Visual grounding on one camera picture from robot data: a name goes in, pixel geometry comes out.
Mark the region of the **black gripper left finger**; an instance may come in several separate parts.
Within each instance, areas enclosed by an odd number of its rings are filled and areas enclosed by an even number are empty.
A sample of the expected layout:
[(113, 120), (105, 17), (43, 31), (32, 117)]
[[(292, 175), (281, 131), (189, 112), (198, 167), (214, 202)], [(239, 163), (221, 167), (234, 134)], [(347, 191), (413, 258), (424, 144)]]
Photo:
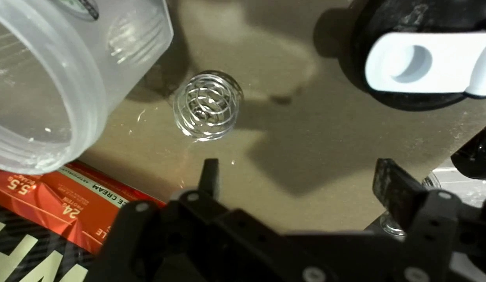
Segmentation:
[(217, 158), (207, 158), (203, 164), (198, 189), (215, 195), (220, 186), (220, 161)]

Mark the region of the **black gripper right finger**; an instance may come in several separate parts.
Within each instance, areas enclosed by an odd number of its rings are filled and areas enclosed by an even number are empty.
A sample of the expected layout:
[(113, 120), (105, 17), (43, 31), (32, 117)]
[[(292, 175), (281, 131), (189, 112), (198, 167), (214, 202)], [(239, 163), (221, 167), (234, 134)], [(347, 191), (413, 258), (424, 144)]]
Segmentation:
[(403, 230), (419, 228), (428, 189), (395, 159), (377, 159), (372, 191)]

